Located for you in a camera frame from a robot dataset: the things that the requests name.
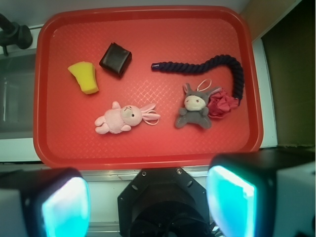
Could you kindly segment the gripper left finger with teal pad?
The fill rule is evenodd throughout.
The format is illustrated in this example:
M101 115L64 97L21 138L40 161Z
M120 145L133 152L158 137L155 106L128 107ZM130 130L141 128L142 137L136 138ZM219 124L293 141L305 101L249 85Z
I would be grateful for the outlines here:
M0 173L2 237L84 237L90 193L74 168Z

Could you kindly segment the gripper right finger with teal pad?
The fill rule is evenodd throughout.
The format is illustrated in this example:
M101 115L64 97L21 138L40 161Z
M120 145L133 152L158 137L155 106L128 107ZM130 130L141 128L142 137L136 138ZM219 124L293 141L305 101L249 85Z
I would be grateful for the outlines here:
M206 197L226 237L313 237L316 155L300 149L219 154L209 165Z

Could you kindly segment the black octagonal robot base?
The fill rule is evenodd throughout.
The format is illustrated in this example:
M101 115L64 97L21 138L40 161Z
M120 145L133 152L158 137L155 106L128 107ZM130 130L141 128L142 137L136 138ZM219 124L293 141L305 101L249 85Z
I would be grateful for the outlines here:
M142 169L118 196L122 237L214 237L206 189L182 168Z

